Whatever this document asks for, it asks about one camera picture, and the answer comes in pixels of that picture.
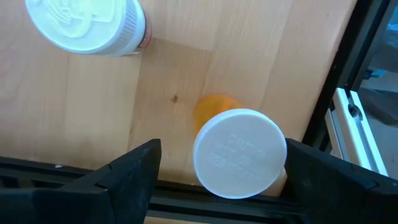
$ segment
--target white cap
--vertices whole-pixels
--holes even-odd
[[[128,54],[145,32],[137,0],[26,0],[26,7],[48,40],[74,53]]]
[[[193,146],[201,184],[215,195],[239,199],[259,194],[283,171],[286,141],[264,114],[234,109],[211,118]]]

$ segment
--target wood grain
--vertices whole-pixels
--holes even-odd
[[[142,55],[74,55],[23,0],[0,7],[0,154],[95,169],[161,138],[160,179],[199,184],[192,109],[226,93],[301,140],[355,0],[141,0]],[[277,195],[283,186],[265,194]]]

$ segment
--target red label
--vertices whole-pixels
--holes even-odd
[[[144,38],[142,39],[141,43],[138,45],[136,51],[141,51],[148,47],[149,42],[152,38],[152,24],[150,23],[149,16],[144,12],[145,16],[145,33]]]

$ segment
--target pill bottle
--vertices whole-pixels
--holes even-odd
[[[193,126],[193,164],[207,190],[230,199],[280,194],[286,141],[266,115],[228,95],[208,95],[193,111]]]
[[[44,37],[77,54],[138,54],[152,35],[138,0],[25,0],[25,4]]]

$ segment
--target black metal frame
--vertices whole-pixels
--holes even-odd
[[[304,144],[326,150],[325,144],[322,146],[321,143],[329,141],[325,115],[333,107],[333,94],[338,87],[347,91],[358,89],[396,4],[396,0],[360,0],[356,3],[303,137]]]
[[[92,170],[0,157],[0,188],[57,189]],[[296,203],[258,195],[246,200],[216,197],[203,187],[158,181],[147,215],[205,223],[306,223]]]

